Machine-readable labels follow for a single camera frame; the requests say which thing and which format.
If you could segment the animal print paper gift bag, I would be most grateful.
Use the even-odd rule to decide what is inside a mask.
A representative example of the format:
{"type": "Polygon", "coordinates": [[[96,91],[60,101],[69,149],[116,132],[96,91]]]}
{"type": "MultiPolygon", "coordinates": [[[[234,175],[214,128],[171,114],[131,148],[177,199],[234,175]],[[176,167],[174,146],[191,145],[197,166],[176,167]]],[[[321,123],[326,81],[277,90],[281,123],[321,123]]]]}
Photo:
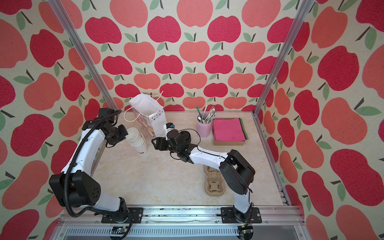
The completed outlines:
{"type": "Polygon", "coordinates": [[[164,125],[167,123],[164,107],[159,103],[163,92],[151,96],[148,94],[139,94],[130,99],[130,107],[124,112],[126,122],[138,122],[142,129],[153,138],[165,137],[166,130],[164,125]],[[126,112],[132,110],[135,118],[129,120],[126,118],[126,112]]]}

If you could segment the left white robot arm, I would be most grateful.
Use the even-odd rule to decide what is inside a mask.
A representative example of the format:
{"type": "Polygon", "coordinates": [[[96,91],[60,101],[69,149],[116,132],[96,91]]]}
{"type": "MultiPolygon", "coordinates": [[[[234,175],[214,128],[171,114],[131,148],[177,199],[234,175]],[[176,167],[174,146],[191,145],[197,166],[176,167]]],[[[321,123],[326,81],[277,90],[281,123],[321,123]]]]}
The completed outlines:
{"type": "Polygon", "coordinates": [[[77,218],[91,211],[123,222],[131,216],[125,200],[102,192],[100,184],[91,176],[101,149],[106,145],[113,147],[126,138],[125,127],[116,124],[114,116],[86,121],[81,141],[71,159],[59,174],[49,179],[59,204],[71,217],[77,218]]]}

